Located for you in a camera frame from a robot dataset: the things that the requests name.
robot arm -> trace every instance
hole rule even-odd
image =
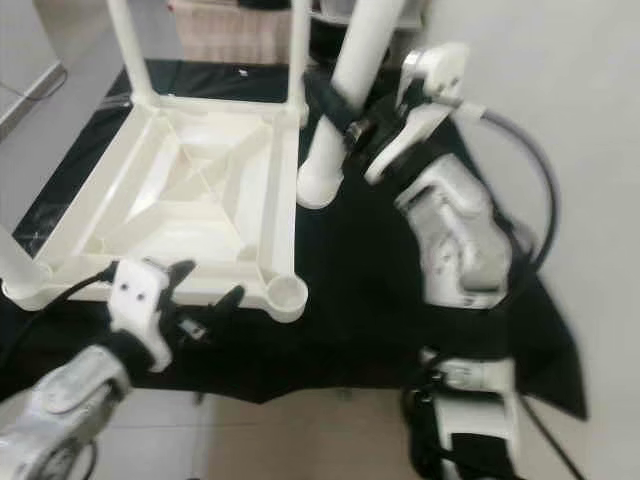
[[[34,387],[22,415],[0,431],[0,478],[65,479],[82,449],[131,391],[131,377],[162,371],[171,353],[160,333],[175,287],[191,261],[164,269],[122,260],[108,302],[111,332]]]

black tablecloth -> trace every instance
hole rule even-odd
[[[282,102],[287,70],[149,61],[159,93]],[[395,89],[397,74],[380,76],[372,98]],[[122,74],[110,94],[128,91]],[[52,231],[125,120],[129,109],[96,112],[15,232],[34,254]],[[317,122],[311,113],[301,133],[301,158]],[[471,159],[452,123],[434,141]],[[460,356],[517,361],[518,387],[578,417],[586,416],[579,359],[557,308],[538,281],[510,306],[491,315],[424,305],[416,240],[388,199],[361,178],[347,175],[326,209],[298,208],[296,272],[309,287],[303,316],[283,325],[257,310],[234,315],[215,345],[185,347],[162,374],[137,386],[186,389],[264,402],[302,388],[359,386],[397,388],[417,366],[422,346]],[[204,309],[192,307],[194,316]],[[28,317],[0,300],[2,346]],[[0,398],[35,382],[104,331],[104,304],[68,302],[33,331],[0,378]]]

black cloth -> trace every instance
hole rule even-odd
[[[162,94],[282,102],[286,67],[149,61],[155,89]],[[393,91],[397,72],[381,74],[372,99]],[[129,89],[122,74],[110,95]],[[15,232],[34,254],[72,201],[128,109],[93,115]],[[301,132],[305,158],[317,112]],[[451,122],[434,141],[473,166]],[[162,374],[139,387],[219,393],[264,402],[315,387],[398,388],[417,366],[424,346],[460,356],[500,358],[513,354],[517,383],[580,418],[586,417],[582,376],[574,341],[539,281],[501,315],[422,303],[418,246],[404,218],[388,198],[357,175],[347,174],[327,208],[296,213],[296,272],[309,287],[303,316],[278,324],[264,312],[242,310],[212,347],[185,347]],[[197,317],[206,310],[190,307]],[[28,317],[0,301],[0,342],[4,347]],[[10,375],[0,378],[0,398],[33,384],[100,336],[108,317],[103,304],[68,302],[36,327],[16,355]]]

white wall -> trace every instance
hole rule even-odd
[[[0,80],[28,91],[49,68],[56,55],[29,0],[0,0]],[[0,88],[0,117],[18,97]]]
[[[543,278],[581,350],[592,418],[538,409],[589,478],[640,478],[640,2],[433,0],[429,18],[430,45],[472,48],[465,96],[525,126],[559,177],[561,226]],[[465,133],[500,197],[540,232],[544,202],[520,151]],[[570,478],[523,430],[527,478]]]

white pipe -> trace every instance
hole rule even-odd
[[[360,111],[384,59],[405,0],[358,0],[331,82]],[[342,136],[321,118],[309,156],[298,172],[298,203],[327,206],[342,183]]]
[[[46,277],[9,232],[0,226],[0,278],[2,288],[11,298],[34,295]]]
[[[291,37],[289,42],[289,93],[287,104],[304,117],[306,104],[302,74],[309,60],[309,36],[311,30],[311,0],[293,0],[291,12]]]
[[[136,36],[135,26],[127,0],[108,0],[109,12],[113,21],[113,28],[120,44],[120,51],[129,75],[129,82],[133,89],[131,99],[136,103],[147,105],[156,104],[156,93],[149,80],[149,72],[144,63],[140,50],[140,43]]]

